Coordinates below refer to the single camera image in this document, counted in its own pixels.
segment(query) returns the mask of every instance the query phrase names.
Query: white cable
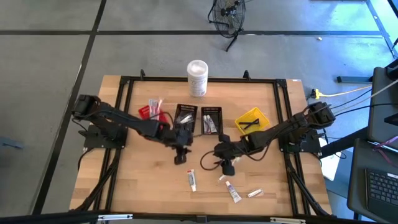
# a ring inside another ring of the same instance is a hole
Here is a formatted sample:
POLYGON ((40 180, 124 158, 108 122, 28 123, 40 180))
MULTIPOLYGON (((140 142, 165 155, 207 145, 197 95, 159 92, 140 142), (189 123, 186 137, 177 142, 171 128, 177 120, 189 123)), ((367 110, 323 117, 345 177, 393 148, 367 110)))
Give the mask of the white cable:
POLYGON ((333 113, 334 113, 334 114, 338 114, 338 113, 340 113, 340 112, 342 112, 342 111, 344 111, 344 110, 347 110, 348 108, 352 108, 353 106, 356 106, 356 105, 358 105, 358 104, 360 104, 360 103, 362 103, 362 102, 364 102, 364 101, 366 101, 366 100, 368 100, 368 99, 370 99, 370 98, 376 96, 377 94, 381 93, 382 91, 384 91, 384 90, 390 88, 393 84, 395 84, 395 83, 397 83, 397 82, 398 82, 398 79, 395 80, 394 82, 390 83, 390 85, 388 85, 388 86, 382 88, 381 90, 379 90, 379 91, 373 93, 373 95, 369 96, 368 98, 364 99, 363 101, 360 101, 360 102, 358 102, 358 103, 356 103, 356 104, 354 104, 354 105, 351 105, 351 106, 349 106, 349 107, 347 107, 347 108, 343 108, 343 109, 341 109, 341 110, 339 110, 339 111, 336 111, 336 112, 333 112, 333 113))

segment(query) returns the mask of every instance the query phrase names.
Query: yellow tray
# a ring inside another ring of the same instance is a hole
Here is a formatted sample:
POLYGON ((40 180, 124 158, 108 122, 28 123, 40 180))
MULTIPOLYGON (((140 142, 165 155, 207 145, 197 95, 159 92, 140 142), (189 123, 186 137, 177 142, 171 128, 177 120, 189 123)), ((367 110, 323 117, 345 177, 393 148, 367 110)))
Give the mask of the yellow tray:
POLYGON ((263 115, 263 113, 261 113, 260 109, 255 107, 242 115, 240 118, 236 119, 235 124, 243 134, 249 134, 254 131, 263 131, 264 128, 269 124, 269 121, 263 115), (244 129, 247 124, 239 124, 239 122, 253 122, 255 119, 259 119, 260 125, 254 124, 247 129, 244 129))

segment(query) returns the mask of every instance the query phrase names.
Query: small black tray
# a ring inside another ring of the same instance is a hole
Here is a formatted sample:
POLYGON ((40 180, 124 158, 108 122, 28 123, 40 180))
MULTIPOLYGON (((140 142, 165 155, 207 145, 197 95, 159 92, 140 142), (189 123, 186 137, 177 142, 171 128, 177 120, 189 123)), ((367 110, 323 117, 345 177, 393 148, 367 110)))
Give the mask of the small black tray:
POLYGON ((186 127, 193 133, 195 131, 195 123, 197 121, 198 106, 177 104, 177 109, 174 116, 174 125, 179 126, 180 124, 177 124, 177 118, 189 113, 192 113, 193 122, 186 124, 186 127))
POLYGON ((201 133, 206 134, 203 115, 209 115, 216 126, 217 132, 211 134, 223 134, 223 111, 221 107, 211 106, 201 108, 201 133))

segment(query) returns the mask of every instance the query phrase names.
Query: concrete floor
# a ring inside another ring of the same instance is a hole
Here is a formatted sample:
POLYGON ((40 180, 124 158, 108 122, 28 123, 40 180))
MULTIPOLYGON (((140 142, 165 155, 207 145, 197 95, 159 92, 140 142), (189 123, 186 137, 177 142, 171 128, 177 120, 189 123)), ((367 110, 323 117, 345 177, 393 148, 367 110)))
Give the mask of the concrete floor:
MULTIPOLYGON (((0 29, 91 29, 100 0, 2 0, 0 29)), ((102 30, 213 30, 211 0, 108 1, 102 30)), ((256 0, 247 3, 246 30, 377 30, 364 2, 256 0)), ((98 36, 80 93, 97 94, 103 75, 185 76, 193 59, 212 77, 301 79, 306 93, 363 85, 337 84, 339 75, 370 76, 393 58, 380 37, 241 36, 230 52, 218 35, 98 36)), ((0 36, 0 136, 24 143, 0 150, 0 217, 25 215, 42 175, 87 36, 0 36)), ((333 105, 361 93, 322 99, 333 105)), ((365 127, 368 110, 345 114, 328 128, 340 137, 365 127)), ((68 209, 83 138, 70 124, 44 212, 68 209)), ((351 218, 344 200, 330 194, 333 213, 351 218)))

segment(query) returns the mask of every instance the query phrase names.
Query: wooden table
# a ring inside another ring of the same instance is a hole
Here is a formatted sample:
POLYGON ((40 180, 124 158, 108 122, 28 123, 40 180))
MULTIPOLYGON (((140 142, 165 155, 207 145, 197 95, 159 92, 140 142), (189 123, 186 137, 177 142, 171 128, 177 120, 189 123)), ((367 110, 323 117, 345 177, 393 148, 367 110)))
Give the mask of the wooden table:
MULTIPOLYGON (((119 86, 119 76, 104 76, 98 96, 114 105, 119 86)), ((306 107, 303 86, 300 80, 287 80, 292 112, 306 107)), ((138 116, 138 109, 148 104, 150 98, 164 98, 162 109, 175 114, 177 103, 197 105, 198 116, 195 134, 201 133, 200 107, 221 106, 223 108, 224 133, 237 141, 241 133, 234 120, 257 106, 269 119, 270 126, 278 124, 273 87, 263 83, 209 83, 207 94, 193 98, 188 94, 185 82, 134 82, 129 113, 138 116)), ((286 118, 282 89, 282 110, 286 118)), ((207 215, 278 215, 291 216, 289 188, 278 142, 273 141, 267 155, 260 162, 247 157, 235 165, 236 175, 221 183, 221 168, 205 171, 200 167, 201 156, 218 144, 217 136, 201 136, 194 139, 187 154, 187 162, 176 166, 175 151, 156 142, 150 142, 129 130, 126 147, 121 154, 116 186, 112 201, 112 212, 207 214, 207 215), (195 169, 197 192, 192 192, 187 170, 195 169), (243 198, 234 203, 226 189, 228 180, 243 198), (247 198, 247 194, 262 188, 264 195, 247 198)), ((79 206, 97 184, 103 161, 104 149, 95 149, 82 162, 70 208, 79 206)), ((306 186, 324 210, 331 213, 321 167, 316 157, 301 154, 306 186)), ((214 156, 205 158, 203 165, 213 166, 214 156)), ((100 208, 104 207, 107 186, 104 188, 100 208)), ((298 209, 303 213, 300 191, 296 186, 298 209)))

